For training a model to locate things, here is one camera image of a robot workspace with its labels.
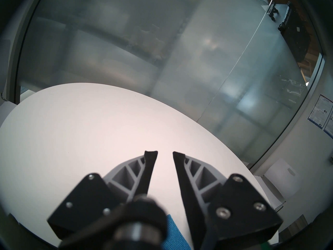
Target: paper sign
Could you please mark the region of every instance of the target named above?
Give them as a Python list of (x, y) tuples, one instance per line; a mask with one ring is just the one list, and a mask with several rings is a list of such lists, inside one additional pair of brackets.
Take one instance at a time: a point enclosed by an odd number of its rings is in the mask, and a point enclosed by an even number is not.
[(333, 139), (333, 113), (326, 124), (324, 132), (327, 133)]
[(328, 116), (332, 110), (333, 102), (323, 95), (319, 96), (315, 107), (313, 108), (308, 120), (323, 129)]

